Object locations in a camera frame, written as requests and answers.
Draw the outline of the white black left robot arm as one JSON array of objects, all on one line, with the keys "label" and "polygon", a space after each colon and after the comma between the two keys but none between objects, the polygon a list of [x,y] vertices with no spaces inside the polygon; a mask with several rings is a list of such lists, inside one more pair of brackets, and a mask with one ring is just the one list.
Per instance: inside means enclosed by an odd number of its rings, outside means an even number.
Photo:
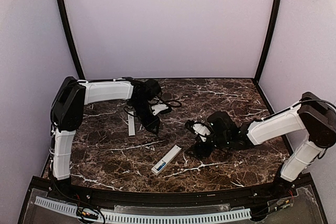
[{"label": "white black left robot arm", "polygon": [[88,106],[124,100],[134,110],[134,115],[150,133],[157,135],[160,119],[150,102],[161,93],[154,79],[145,81],[133,78],[112,80],[77,80],[67,77],[52,103],[50,112],[51,172],[55,179],[70,177],[70,160],[74,137],[82,125]]}]

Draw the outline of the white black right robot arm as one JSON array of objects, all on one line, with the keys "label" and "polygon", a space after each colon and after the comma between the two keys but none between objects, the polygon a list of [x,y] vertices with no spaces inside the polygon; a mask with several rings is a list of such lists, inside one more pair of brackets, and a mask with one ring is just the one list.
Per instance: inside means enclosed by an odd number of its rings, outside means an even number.
[{"label": "white black right robot arm", "polygon": [[206,123],[189,120],[185,127],[196,135],[192,151],[198,159],[209,157],[215,149],[248,150],[288,133],[307,131],[299,147],[280,168],[280,179],[293,182],[335,145],[335,105],[306,92],[290,107],[241,126],[227,112],[217,111]]}]

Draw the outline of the grey remote battery cover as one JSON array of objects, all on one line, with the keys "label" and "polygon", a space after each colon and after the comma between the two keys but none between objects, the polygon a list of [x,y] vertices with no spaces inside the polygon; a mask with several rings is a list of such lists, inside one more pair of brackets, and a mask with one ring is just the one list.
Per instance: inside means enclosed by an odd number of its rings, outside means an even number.
[{"label": "grey remote battery cover", "polygon": [[128,115],[128,133],[129,136],[135,136],[135,121],[133,111]]}]

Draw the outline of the blue AA battery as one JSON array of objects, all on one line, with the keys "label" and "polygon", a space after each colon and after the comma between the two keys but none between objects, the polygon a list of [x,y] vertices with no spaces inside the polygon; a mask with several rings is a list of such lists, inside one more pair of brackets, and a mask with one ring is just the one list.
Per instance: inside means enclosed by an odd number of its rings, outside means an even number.
[{"label": "blue AA battery", "polygon": [[159,172],[164,166],[166,165],[166,163],[162,163],[156,170]]}]

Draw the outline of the white remote control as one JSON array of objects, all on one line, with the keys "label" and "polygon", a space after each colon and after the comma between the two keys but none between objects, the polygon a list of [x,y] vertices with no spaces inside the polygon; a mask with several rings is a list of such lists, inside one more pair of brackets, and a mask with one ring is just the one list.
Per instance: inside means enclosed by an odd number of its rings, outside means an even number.
[{"label": "white remote control", "polygon": [[[176,156],[181,152],[182,148],[174,145],[152,168],[151,172],[154,175],[160,174],[166,167],[167,165],[176,158]],[[162,164],[166,163],[166,165],[158,172],[156,169]]]}]

